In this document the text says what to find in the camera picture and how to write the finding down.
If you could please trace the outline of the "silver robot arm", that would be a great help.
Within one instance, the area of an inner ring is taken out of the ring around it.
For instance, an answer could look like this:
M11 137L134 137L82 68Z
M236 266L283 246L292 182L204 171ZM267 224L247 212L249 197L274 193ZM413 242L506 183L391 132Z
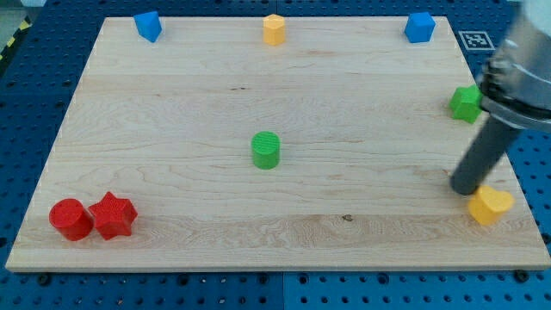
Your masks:
M526 0L479 78L481 107L503 123L550 131L550 0Z

